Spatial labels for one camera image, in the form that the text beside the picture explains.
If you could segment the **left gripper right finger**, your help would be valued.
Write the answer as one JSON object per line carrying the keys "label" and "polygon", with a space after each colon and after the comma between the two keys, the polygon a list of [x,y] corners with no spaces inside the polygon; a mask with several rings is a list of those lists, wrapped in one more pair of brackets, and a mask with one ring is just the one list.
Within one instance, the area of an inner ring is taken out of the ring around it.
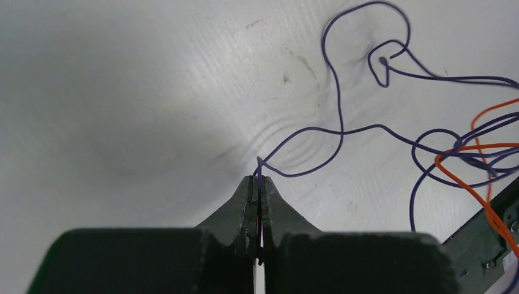
{"label": "left gripper right finger", "polygon": [[289,243],[294,236],[320,234],[321,230],[286,202],[272,178],[259,177],[263,263],[266,293],[281,293],[291,269]]}

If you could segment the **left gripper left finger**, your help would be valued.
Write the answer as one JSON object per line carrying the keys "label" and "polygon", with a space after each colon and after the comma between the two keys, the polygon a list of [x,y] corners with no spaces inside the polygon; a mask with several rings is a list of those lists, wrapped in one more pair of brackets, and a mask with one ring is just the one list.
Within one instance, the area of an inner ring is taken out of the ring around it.
{"label": "left gripper left finger", "polygon": [[255,293],[256,179],[245,176],[231,198],[196,227],[202,230],[206,246],[200,293]]}

